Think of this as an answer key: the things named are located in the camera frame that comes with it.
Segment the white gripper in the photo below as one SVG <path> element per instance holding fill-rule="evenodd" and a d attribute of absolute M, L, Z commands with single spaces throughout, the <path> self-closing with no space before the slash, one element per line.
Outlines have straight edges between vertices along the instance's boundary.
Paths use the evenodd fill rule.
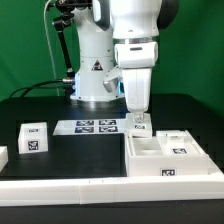
<path fill-rule="evenodd" d="M 115 60 L 123 79 L 126 105 L 135 122 L 144 119 L 150 98 L 152 68 L 158 59 L 158 44 L 116 44 Z"/>

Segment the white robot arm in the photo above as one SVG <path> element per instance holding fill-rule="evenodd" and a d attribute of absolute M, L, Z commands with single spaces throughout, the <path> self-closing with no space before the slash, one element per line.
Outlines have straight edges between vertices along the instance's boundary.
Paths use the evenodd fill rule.
<path fill-rule="evenodd" d="M 63 52 L 71 98 L 87 105 L 109 104 L 124 87 L 127 109 L 146 119 L 155 38 L 175 19 L 179 0 L 46 0 Z"/>

